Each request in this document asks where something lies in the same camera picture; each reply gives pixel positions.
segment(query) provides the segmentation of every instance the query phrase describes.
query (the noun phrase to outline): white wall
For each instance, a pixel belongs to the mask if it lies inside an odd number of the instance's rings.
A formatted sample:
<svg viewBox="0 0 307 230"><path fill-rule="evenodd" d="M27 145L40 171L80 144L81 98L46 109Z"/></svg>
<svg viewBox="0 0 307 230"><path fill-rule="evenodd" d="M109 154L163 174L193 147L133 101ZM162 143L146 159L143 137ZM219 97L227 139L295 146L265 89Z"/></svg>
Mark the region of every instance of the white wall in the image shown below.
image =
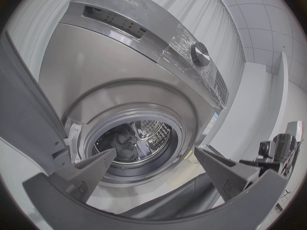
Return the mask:
<svg viewBox="0 0 307 230"><path fill-rule="evenodd" d="M256 117L257 110L262 109L261 97L265 84L266 66L257 63L246 63L241 84L224 124L210 143L227 158L236 160L238 148L245 142L245 136Z"/></svg>
<svg viewBox="0 0 307 230"><path fill-rule="evenodd" d="M278 75L267 73L265 85L253 129L245 136L246 142L240 145L235 158L254 159L258 155L260 142L272 140L278 135L288 94L288 64L285 53L282 53Z"/></svg>

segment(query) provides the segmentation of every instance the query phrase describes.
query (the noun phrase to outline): energy label sticker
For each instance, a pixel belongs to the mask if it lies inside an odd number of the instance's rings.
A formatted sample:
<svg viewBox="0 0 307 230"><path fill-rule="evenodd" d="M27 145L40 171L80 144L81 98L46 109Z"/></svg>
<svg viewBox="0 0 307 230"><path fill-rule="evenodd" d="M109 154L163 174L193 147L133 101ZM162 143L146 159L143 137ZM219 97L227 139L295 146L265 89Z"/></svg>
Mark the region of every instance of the energy label sticker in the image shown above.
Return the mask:
<svg viewBox="0 0 307 230"><path fill-rule="evenodd" d="M205 128L203 135L208 135L209 131L211 130L211 128L213 127L213 125L215 124L215 122L217 121L219 115L217 113L214 113L213 117L211 118L209 124L207 125L207 127Z"/></svg>

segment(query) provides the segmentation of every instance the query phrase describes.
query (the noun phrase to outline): washing machine top panel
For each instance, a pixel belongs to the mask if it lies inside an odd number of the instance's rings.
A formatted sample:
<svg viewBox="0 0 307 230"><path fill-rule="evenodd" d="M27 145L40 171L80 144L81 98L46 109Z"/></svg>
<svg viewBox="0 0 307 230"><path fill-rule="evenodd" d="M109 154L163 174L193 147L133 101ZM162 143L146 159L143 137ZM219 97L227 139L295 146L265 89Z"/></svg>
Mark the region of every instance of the washing machine top panel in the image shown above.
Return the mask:
<svg viewBox="0 0 307 230"><path fill-rule="evenodd" d="M228 89L205 46L155 2L71 0L60 23L98 32L133 48L171 71L207 101L213 99L217 109L226 107ZM203 45L204 52L202 47L195 47L198 44ZM202 65L199 57L209 63Z"/></svg>

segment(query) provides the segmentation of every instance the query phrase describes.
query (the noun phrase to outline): silver washing machine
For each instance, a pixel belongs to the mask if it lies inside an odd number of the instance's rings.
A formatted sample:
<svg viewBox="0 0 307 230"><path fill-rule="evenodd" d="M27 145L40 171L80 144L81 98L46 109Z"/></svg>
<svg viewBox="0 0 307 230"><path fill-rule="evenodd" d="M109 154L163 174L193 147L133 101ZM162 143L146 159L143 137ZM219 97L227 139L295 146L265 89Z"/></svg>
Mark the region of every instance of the silver washing machine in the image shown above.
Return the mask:
<svg viewBox="0 0 307 230"><path fill-rule="evenodd" d="M71 163L116 147L105 185L172 170L228 99L206 47L151 0L71 0L38 82L69 134Z"/></svg>

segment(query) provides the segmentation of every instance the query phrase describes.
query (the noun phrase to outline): washing machine door opening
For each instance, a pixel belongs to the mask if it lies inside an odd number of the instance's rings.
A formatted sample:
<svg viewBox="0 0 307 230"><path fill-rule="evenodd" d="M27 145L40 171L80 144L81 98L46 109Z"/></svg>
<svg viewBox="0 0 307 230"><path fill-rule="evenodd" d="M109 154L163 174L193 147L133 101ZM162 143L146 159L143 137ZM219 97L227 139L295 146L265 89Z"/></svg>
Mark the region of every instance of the washing machine door opening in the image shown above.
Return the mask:
<svg viewBox="0 0 307 230"><path fill-rule="evenodd" d="M149 163L163 153L171 138L171 127L160 121L125 123L102 134L94 143L92 156L116 148L115 166Z"/></svg>

